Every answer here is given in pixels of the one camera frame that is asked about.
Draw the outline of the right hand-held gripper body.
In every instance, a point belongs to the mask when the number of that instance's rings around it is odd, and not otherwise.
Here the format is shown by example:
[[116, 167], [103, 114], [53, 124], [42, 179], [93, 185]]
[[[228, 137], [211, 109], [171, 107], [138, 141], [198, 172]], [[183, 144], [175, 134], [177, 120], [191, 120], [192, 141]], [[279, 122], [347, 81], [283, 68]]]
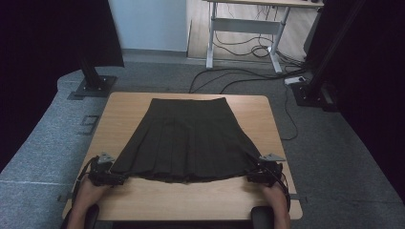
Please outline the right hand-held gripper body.
[[263, 175], [257, 178], [260, 178], [262, 183], [269, 186], [280, 181], [283, 174], [283, 161], [285, 161], [284, 158], [274, 154], [260, 156], [258, 168], [255, 172], [263, 173]]

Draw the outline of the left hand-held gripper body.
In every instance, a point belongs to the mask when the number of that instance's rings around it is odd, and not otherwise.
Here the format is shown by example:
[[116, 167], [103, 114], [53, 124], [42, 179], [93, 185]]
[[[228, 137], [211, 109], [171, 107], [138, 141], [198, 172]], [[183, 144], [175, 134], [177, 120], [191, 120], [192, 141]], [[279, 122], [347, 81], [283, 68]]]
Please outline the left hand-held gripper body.
[[102, 153], [100, 156], [91, 159], [88, 178], [95, 186], [114, 185], [114, 178], [110, 174], [110, 168], [114, 160], [107, 153]]

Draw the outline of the black pleated skirt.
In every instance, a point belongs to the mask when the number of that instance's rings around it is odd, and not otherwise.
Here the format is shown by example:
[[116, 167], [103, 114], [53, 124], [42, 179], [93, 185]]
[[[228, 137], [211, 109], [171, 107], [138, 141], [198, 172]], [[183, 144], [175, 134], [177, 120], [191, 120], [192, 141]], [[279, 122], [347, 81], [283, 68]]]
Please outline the black pleated skirt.
[[154, 98], [111, 172], [206, 182], [243, 176], [256, 168], [260, 156], [225, 98]]

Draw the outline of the person's right hand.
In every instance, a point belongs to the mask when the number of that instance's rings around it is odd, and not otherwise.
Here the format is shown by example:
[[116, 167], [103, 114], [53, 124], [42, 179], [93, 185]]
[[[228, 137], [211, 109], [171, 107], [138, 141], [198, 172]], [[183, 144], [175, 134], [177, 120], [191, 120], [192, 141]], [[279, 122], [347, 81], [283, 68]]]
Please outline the person's right hand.
[[271, 187], [260, 184], [259, 188], [274, 213], [284, 214], [288, 212], [288, 202], [280, 184], [275, 183]]

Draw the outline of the person's left hand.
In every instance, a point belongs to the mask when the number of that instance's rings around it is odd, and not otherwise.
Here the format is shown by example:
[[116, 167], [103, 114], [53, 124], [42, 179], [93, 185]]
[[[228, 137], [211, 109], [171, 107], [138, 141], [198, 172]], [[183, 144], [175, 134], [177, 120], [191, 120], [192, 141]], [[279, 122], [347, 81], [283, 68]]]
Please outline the person's left hand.
[[76, 212], [85, 212], [96, 204], [110, 189], [107, 185], [95, 186], [88, 176], [84, 176], [80, 182], [79, 190], [75, 197], [73, 209]]

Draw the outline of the grey floor socket plate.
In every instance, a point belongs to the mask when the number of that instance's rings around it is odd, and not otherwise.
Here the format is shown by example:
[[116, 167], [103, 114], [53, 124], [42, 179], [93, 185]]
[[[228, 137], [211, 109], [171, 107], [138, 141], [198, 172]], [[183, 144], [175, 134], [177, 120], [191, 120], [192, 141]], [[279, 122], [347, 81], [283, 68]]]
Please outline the grey floor socket plate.
[[85, 115], [76, 131], [79, 135], [92, 135], [99, 121], [98, 115]]

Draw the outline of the white power strip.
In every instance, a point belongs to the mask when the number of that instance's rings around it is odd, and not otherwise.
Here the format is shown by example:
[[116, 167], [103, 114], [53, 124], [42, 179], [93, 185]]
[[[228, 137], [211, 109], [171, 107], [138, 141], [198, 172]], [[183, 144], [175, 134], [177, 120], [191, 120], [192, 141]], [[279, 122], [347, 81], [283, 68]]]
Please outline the white power strip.
[[295, 83], [305, 83], [307, 82], [306, 78], [304, 76], [295, 76], [295, 77], [289, 77], [284, 80], [285, 85], [290, 85], [290, 84], [295, 84]]

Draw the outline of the dark curtain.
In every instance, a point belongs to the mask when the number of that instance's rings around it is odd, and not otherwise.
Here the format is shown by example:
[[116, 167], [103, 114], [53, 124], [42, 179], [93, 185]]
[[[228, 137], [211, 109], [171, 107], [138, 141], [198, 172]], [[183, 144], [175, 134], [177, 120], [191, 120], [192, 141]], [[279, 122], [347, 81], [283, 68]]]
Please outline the dark curtain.
[[109, 0], [0, 0], [0, 172], [87, 66], [123, 65]]
[[323, 0], [309, 48], [316, 86], [330, 83], [342, 116], [405, 204], [405, 0]]

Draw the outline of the black stand with base plate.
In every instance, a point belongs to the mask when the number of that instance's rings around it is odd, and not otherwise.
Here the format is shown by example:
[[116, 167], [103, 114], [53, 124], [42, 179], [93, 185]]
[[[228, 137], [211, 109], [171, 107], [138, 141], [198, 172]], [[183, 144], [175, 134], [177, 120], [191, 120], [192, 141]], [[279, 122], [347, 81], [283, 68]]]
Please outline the black stand with base plate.
[[308, 60], [312, 79], [291, 85], [298, 106], [338, 112], [339, 96], [364, 47], [358, 29], [366, 0], [325, 0], [315, 20]]
[[96, 68], [85, 58], [78, 61], [84, 79], [74, 92], [68, 96], [69, 100], [83, 100], [85, 97], [107, 97], [117, 78], [112, 75], [99, 75]]

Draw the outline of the white metal frame desk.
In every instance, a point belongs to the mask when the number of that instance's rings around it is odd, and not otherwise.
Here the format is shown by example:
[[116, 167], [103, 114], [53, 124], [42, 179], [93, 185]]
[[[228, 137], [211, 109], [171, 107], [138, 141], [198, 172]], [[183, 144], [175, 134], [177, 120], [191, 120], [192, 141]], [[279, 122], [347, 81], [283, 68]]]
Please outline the white metal frame desk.
[[[210, 23], [209, 23], [209, 40], [206, 51], [205, 66], [207, 69], [213, 68], [214, 51], [213, 39], [216, 31], [241, 32], [241, 33], [258, 33], [274, 35], [275, 40], [267, 49], [274, 71], [281, 74], [282, 68], [277, 54], [278, 45], [283, 35], [289, 12], [291, 8], [308, 8], [322, 9], [323, 0], [205, 0], [212, 4]], [[247, 19], [221, 18], [217, 16], [217, 6], [219, 3], [255, 5], [255, 6], [274, 6], [283, 7], [284, 15], [280, 21], [259, 21]]]

